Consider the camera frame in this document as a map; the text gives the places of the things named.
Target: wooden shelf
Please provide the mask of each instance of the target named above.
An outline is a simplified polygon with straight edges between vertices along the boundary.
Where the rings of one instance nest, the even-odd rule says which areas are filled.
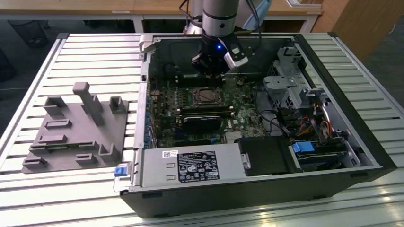
[[[3,14],[131,14],[133,0],[0,0]]]
[[[183,0],[136,0],[133,13],[141,15],[180,15]],[[285,0],[273,0],[268,15],[321,15],[321,9],[291,7]]]
[[[1,14],[179,15],[183,0],[0,0]],[[320,15],[321,9],[293,8],[273,0],[268,15]]]

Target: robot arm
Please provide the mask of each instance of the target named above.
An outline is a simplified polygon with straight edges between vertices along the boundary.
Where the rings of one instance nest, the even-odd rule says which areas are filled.
[[[271,0],[203,0],[203,4],[201,0],[193,0],[193,8],[200,5],[201,50],[192,58],[192,65],[207,77],[217,77],[248,62],[249,54],[233,33],[235,26],[256,29],[267,15]]]

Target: black cable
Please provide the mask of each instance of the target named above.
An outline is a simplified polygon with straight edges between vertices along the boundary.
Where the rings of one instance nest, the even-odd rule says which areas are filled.
[[[183,10],[183,6],[185,5],[187,2],[189,2],[189,0],[184,0],[184,1],[183,1],[183,3],[181,3],[180,6],[179,6],[179,10],[180,10],[180,12],[181,12],[187,17],[189,17],[191,19],[193,19],[193,16],[191,16],[189,13],[185,12],[185,11]]]
[[[189,0],[187,1],[187,14],[189,14]],[[188,28],[188,26],[189,26],[189,18],[188,17],[185,17],[185,24],[187,24],[187,28]]]
[[[261,45],[260,18],[259,18],[257,9],[255,8],[252,1],[251,1],[251,0],[245,0],[245,2],[247,2],[247,4],[248,4],[248,6],[249,6],[252,15],[253,15],[255,20],[256,20],[256,22],[257,22],[256,29],[259,30],[259,44],[257,44],[257,46],[252,49],[252,51],[256,52],[256,50],[259,49],[259,47],[260,47],[260,45]]]

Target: metal grating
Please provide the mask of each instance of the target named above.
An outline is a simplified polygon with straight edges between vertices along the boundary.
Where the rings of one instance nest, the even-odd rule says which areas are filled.
[[[28,104],[0,158],[0,226],[203,227],[203,226],[392,226],[404,220],[403,112],[375,79],[348,62],[327,34],[305,35],[363,119],[399,169],[369,183],[355,185],[332,198],[244,209],[141,219],[113,192],[113,168],[24,175],[21,162],[43,121],[45,96],[60,94],[76,102],[71,87],[89,81],[100,100],[123,96],[131,101],[124,160],[132,158],[140,77],[137,34],[72,34],[56,46],[48,71]]]

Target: motherboard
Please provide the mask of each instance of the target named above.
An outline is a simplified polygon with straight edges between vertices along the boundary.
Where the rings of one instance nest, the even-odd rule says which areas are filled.
[[[217,87],[151,83],[159,148],[233,143],[265,134],[255,109],[255,82],[239,75],[223,81]]]

